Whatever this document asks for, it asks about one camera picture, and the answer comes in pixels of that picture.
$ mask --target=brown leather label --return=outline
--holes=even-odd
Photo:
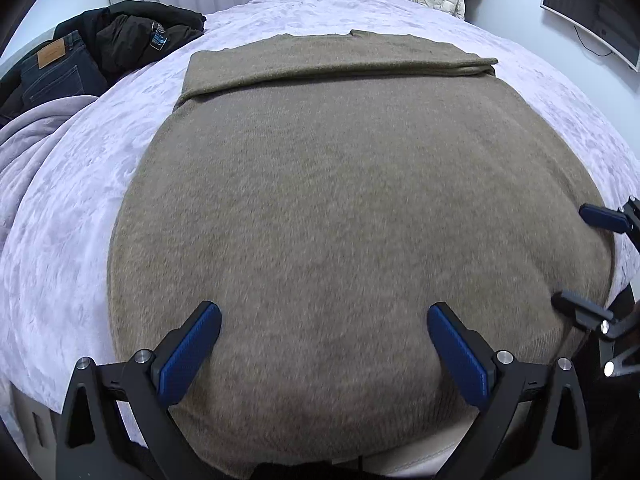
[[[38,51],[38,67],[43,69],[49,63],[65,55],[65,38],[49,43]]]

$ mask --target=jeans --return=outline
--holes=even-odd
[[[43,68],[38,55],[28,57],[20,67],[22,100],[27,110],[43,103],[73,95],[104,94],[107,81],[75,30],[64,37],[65,54]]]

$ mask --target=power cord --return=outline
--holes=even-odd
[[[586,46],[583,42],[582,42],[582,38],[580,37],[580,32],[578,32],[578,27],[576,27],[574,25],[574,29],[575,29],[575,33],[578,36],[578,39],[580,40],[580,43],[582,43],[582,46],[584,48],[586,48],[589,52],[591,52],[592,54],[595,54],[598,57],[607,57],[610,56],[611,54],[613,54],[613,50],[609,49],[609,53],[608,54],[598,54],[597,52],[594,52],[593,50],[591,50],[588,46]]]

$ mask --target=silver bolt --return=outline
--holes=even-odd
[[[607,361],[604,365],[604,376],[611,377],[613,375],[613,363],[611,361]]]
[[[500,350],[495,356],[503,365],[513,363],[513,355],[511,354],[511,352],[507,352],[506,350]]]
[[[137,363],[144,364],[151,359],[151,350],[138,350],[133,355],[133,359]]]
[[[78,359],[78,361],[76,361],[76,368],[78,370],[84,370],[85,368],[88,368],[90,364],[91,359],[89,359],[88,357],[81,357]]]
[[[569,361],[569,359],[567,359],[566,357],[561,357],[558,359],[558,366],[561,367],[562,370],[567,372],[571,370],[572,364],[571,361]]]

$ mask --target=tv screen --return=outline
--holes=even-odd
[[[542,7],[569,19],[640,70],[640,41],[611,0],[542,0]]]

